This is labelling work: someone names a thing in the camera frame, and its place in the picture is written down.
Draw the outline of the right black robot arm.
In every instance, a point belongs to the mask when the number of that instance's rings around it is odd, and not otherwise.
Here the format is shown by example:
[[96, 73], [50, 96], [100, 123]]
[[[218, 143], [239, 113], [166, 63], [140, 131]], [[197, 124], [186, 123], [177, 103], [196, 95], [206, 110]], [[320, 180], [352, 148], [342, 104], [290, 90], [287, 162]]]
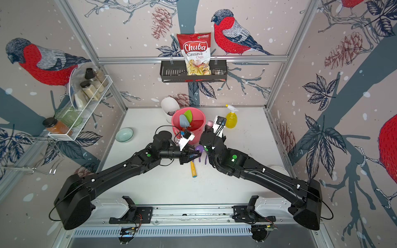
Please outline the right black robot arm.
[[249, 155], [227, 148], [226, 137], [217, 134], [215, 125], [206, 125], [200, 145], [208, 154], [209, 163], [219, 172], [261, 185], [290, 202], [288, 212], [296, 223], [310, 230], [320, 230], [322, 198], [320, 183], [303, 181], [260, 164]]

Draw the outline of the green glass bowl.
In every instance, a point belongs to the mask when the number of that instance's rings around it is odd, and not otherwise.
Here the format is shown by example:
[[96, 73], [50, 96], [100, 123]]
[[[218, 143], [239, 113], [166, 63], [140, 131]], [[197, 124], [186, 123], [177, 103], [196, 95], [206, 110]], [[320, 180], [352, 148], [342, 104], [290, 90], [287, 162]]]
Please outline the green glass bowl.
[[64, 123], [69, 128], [78, 127], [82, 124], [80, 111], [77, 111], [73, 106], [66, 106], [55, 114], [55, 118]]

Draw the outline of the orange sauce jar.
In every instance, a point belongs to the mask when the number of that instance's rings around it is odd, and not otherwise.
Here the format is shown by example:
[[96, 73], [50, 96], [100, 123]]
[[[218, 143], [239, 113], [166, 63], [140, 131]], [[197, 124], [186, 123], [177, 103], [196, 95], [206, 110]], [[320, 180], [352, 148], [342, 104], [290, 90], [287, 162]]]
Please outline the orange sauce jar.
[[42, 125], [53, 134], [67, 134], [72, 135], [72, 130], [63, 122], [57, 120], [54, 117], [46, 118]]

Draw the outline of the light green bowl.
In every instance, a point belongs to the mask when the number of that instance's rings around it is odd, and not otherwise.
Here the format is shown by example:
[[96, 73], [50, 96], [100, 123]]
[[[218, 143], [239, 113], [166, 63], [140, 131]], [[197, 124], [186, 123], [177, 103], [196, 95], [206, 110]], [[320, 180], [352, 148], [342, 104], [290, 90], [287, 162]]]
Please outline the light green bowl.
[[120, 143], [125, 143], [130, 141], [133, 135], [134, 135], [134, 131], [131, 128], [123, 128], [117, 132], [115, 139]]

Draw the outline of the blue toy rake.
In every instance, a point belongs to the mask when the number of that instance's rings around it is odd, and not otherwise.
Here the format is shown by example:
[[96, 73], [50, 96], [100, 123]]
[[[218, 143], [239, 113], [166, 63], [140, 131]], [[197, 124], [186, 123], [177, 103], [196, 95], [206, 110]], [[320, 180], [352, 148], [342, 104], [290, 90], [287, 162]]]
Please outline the blue toy rake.
[[197, 177], [197, 172], [196, 172], [196, 168], [195, 168], [195, 164], [193, 161], [190, 162], [190, 167], [191, 167], [191, 174], [193, 178]]

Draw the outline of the black wall basket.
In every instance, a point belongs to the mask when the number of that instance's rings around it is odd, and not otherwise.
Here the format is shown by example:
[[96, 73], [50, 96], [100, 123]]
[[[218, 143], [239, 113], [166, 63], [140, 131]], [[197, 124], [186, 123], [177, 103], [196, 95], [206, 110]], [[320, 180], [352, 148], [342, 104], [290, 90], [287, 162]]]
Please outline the black wall basket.
[[211, 75], [188, 75], [185, 61], [162, 61], [160, 77], [163, 83], [225, 82], [227, 80], [226, 60], [209, 62]]

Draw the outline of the green toy spade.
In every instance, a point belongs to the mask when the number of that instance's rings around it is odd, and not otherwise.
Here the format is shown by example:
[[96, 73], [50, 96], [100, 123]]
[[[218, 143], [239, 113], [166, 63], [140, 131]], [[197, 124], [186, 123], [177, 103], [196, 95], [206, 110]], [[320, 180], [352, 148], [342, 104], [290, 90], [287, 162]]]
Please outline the green toy spade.
[[189, 123], [192, 122], [192, 120], [193, 120], [193, 115], [192, 115], [192, 111], [191, 111], [191, 110], [186, 110], [186, 111], [184, 112], [184, 116], [186, 117], [186, 119], [187, 119], [187, 121], [188, 121]]

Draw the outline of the red toy shovel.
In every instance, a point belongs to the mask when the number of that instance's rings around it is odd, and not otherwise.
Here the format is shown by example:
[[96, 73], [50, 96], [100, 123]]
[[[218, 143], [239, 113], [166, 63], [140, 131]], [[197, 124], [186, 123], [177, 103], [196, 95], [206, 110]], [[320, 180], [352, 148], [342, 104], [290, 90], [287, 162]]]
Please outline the red toy shovel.
[[193, 120], [190, 123], [190, 127], [188, 127], [188, 130], [191, 131], [191, 132], [193, 132], [195, 130], [198, 130], [198, 129], [200, 129], [202, 127], [203, 124], [204, 124], [203, 120]]

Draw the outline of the yellow spray bottle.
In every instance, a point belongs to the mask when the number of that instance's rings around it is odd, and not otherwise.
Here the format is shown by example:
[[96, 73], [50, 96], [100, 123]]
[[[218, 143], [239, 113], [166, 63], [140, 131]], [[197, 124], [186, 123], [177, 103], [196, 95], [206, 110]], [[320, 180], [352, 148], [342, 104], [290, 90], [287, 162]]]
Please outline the yellow spray bottle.
[[226, 124], [225, 126], [229, 129], [233, 129], [236, 127], [237, 122], [238, 122], [238, 118], [236, 115], [236, 112], [238, 112], [238, 109], [235, 108], [232, 105], [226, 104], [225, 105], [227, 107], [227, 109], [230, 111], [227, 116], [226, 116]]

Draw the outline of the pink plastic bucket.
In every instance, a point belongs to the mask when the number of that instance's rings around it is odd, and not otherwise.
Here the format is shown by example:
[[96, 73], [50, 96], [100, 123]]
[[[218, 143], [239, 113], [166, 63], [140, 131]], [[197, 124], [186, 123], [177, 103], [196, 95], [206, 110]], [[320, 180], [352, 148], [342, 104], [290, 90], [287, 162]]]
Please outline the pink plastic bucket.
[[[180, 124], [180, 116], [185, 116], [190, 122], [189, 127], [183, 127]], [[204, 131], [206, 124], [205, 114], [198, 108], [195, 107], [185, 107], [176, 111], [176, 113], [171, 118], [171, 125], [173, 126], [173, 132], [177, 138], [180, 138], [180, 131], [189, 131], [194, 135], [194, 139], [189, 141], [190, 145], [197, 145], [200, 141], [201, 134]]]

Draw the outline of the white bowl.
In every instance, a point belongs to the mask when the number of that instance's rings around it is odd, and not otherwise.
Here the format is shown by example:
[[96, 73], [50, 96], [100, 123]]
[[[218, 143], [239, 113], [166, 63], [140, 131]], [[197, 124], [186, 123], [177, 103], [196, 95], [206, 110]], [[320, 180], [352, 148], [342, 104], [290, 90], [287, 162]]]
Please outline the white bowl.
[[272, 170], [274, 170], [274, 171], [276, 171], [278, 173], [281, 173], [281, 174], [283, 174], [285, 176], [289, 176], [289, 173], [282, 166], [273, 165], [273, 166], [270, 167], [270, 169], [272, 169]]

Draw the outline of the light blue toy trowel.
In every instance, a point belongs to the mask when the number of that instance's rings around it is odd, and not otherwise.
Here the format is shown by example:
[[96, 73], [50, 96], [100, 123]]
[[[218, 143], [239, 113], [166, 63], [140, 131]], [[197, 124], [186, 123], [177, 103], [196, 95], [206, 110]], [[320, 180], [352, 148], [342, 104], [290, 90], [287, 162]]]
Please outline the light blue toy trowel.
[[187, 117], [184, 114], [181, 114], [179, 116], [179, 125], [181, 128], [190, 127], [190, 122], [188, 121]]

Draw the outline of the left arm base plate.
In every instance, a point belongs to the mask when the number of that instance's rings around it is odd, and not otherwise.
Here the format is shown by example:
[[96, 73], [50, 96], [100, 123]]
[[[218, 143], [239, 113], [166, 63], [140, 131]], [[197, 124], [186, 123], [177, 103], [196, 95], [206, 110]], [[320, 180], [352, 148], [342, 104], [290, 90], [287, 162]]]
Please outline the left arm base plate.
[[110, 218], [110, 224], [149, 224], [153, 207], [138, 207], [129, 196], [122, 197], [128, 204], [128, 211], [120, 218]]

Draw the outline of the purple toy fork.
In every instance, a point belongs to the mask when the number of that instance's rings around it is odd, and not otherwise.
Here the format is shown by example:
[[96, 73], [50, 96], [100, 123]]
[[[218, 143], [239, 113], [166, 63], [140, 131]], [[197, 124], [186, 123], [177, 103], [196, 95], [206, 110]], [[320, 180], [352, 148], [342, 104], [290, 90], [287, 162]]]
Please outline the purple toy fork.
[[[213, 127], [213, 125], [214, 125], [214, 122], [209, 120], [207, 122], [207, 124], [205, 125], [205, 127], [204, 127], [204, 131], [207, 131], [207, 130], [211, 129]], [[206, 165], [207, 161], [208, 161], [208, 154], [206, 153], [206, 151], [204, 149], [204, 146], [203, 145], [198, 145], [195, 148], [195, 151], [199, 151], [201, 153], [201, 155], [205, 154], [204, 164]]]

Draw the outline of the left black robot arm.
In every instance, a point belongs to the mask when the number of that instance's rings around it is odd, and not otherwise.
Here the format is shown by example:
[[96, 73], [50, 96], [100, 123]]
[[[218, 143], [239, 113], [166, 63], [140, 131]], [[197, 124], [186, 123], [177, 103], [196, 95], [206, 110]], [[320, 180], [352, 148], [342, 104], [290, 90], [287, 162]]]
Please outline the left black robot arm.
[[69, 176], [54, 201], [54, 208], [63, 228], [75, 229], [91, 216], [95, 209], [91, 201], [108, 189], [150, 171], [160, 165], [162, 159], [178, 159], [180, 164], [185, 164], [200, 156], [193, 146], [187, 144], [181, 149], [173, 142], [170, 132], [161, 131], [154, 135], [152, 143], [124, 162], [85, 177]]

